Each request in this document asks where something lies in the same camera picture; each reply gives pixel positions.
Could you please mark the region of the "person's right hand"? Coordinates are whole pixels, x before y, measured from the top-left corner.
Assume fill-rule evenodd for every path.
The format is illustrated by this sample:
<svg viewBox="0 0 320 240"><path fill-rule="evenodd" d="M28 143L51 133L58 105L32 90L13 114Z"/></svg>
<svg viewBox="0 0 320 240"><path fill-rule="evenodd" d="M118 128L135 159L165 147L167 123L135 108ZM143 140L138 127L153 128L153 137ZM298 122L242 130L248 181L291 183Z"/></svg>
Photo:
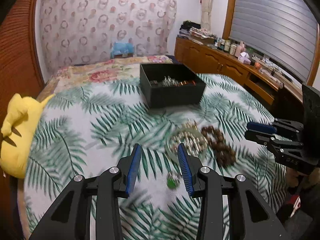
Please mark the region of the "person's right hand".
<svg viewBox="0 0 320 240"><path fill-rule="evenodd" d="M286 168L286 183L288 192L296 194L301 189L307 189L319 183L319 167L315 168L309 175L298 172L289 167Z"/></svg>

